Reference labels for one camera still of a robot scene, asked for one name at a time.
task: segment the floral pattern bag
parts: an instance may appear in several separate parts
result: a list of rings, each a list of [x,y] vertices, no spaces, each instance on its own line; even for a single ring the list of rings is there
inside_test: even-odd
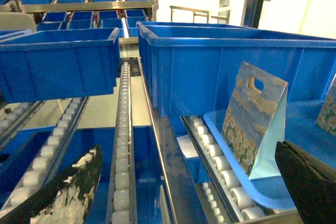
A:
[[[285,139],[287,92],[287,82],[241,64],[222,136],[250,179],[280,176],[274,155]]]
[[[336,136],[336,79],[330,87],[327,98],[316,120],[316,125],[331,135]]]

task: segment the roller conveyor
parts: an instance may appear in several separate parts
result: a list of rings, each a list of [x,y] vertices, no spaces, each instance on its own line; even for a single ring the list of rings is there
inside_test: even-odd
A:
[[[39,111],[45,102],[25,102],[0,121],[0,151],[3,150],[16,134]]]
[[[17,183],[0,211],[0,217],[21,204],[58,172],[88,98],[73,98],[54,130]]]

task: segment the metal rail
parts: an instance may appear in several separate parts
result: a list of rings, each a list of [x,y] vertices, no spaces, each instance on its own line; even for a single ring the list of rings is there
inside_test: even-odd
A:
[[[144,81],[141,61],[139,67],[145,95],[152,121],[159,159],[164,176],[164,189],[170,205],[171,222],[179,224],[204,224],[207,223],[204,210],[199,203],[200,199],[172,130],[168,118],[160,118],[152,104]]]

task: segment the white roller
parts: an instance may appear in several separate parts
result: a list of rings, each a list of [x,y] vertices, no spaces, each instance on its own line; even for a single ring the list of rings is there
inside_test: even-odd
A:
[[[223,215],[217,215],[216,216],[216,221],[217,221],[217,224],[225,223]]]
[[[59,120],[57,123],[58,127],[68,127],[70,120]]]
[[[229,170],[231,168],[230,163],[225,156],[214,157],[212,161],[219,172]]]
[[[42,183],[43,172],[41,170],[30,170],[23,175],[23,186],[37,186]]]
[[[4,217],[10,211],[12,211],[15,207],[6,207],[4,210],[0,211],[0,218]]]
[[[80,102],[82,98],[80,97],[76,97],[76,98],[73,98],[72,102]]]
[[[71,120],[72,119],[72,114],[63,114],[62,120]]]
[[[213,144],[215,142],[214,138],[210,134],[201,135],[201,141],[204,146]]]
[[[207,134],[208,133],[208,128],[206,126],[198,126],[197,127],[197,133],[199,136],[202,136],[204,134]]]
[[[76,110],[74,108],[67,108],[67,110],[65,111],[65,113],[67,113],[67,114],[74,114],[75,111]]]
[[[202,118],[195,118],[195,119],[192,119],[192,122],[193,122],[193,126],[195,128],[197,128],[198,126],[202,126],[203,125],[203,120]]]
[[[117,211],[112,214],[113,224],[129,224],[130,223],[130,212],[128,210]]]
[[[52,157],[56,152],[56,146],[47,145],[43,146],[41,149],[41,157]]]
[[[19,117],[20,117],[20,115],[12,112],[11,114],[6,116],[6,119],[9,120],[9,121],[16,121]]]
[[[128,159],[127,158],[117,158],[115,160],[115,171],[116,173],[126,173],[129,171]]]
[[[117,147],[127,147],[128,146],[128,137],[119,136],[117,138]]]
[[[218,144],[210,144],[206,147],[206,152],[210,157],[222,156],[222,149]]]
[[[114,192],[113,206],[115,211],[127,210],[130,208],[130,191],[116,190]]]
[[[217,215],[220,215],[220,209],[218,207],[215,207],[212,209],[212,211],[214,212],[214,215],[217,216]]]
[[[203,192],[204,192],[205,195],[211,194],[211,189],[210,188],[205,188],[203,190]]]
[[[36,157],[33,160],[33,170],[45,170],[50,163],[50,158]]]
[[[265,213],[260,207],[250,207],[242,210],[244,220],[253,220],[265,216]]]
[[[130,188],[130,173],[116,173],[115,186],[116,190]]]
[[[208,195],[206,195],[206,197],[207,197],[207,199],[208,199],[208,202],[211,202],[211,201],[214,200],[214,196],[213,196],[213,194],[208,194]]]
[[[11,206],[18,206],[34,193],[33,187],[20,187],[15,189],[10,196]]]
[[[209,184],[207,182],[205,183],[202,183],[202,188],[205,189],[205,188],[208,188],[209,187]]]
[[[238,177],[233,170],[224,170],[220,172],[220,175],[228,189],[240,186]]]
[[[129,130],[128,127],[120,127],[118,129],[118,135],[119,136],[129,135],[129,133],[130,133],[130,130]]]
[[[117,158],[128,158],[128,147],[117,147]]]
[[[47,145],[58,145],[61,139],[61,136],[50,136],[48,137]]]
[[[210,205],[210,208],[212,209],[212,208],[216,208],[217,207],[217,202],[216,201],[210,201],[209,202],[209,205]]]
[[[230,194],[240,210],[253,206],[253,200],[241,186],[232,188]]]
[[[67,128],[65,128],[65,127],[56,127],[52,131],[52,134],[55,135],[55,136],[63,136],[66,129]]]

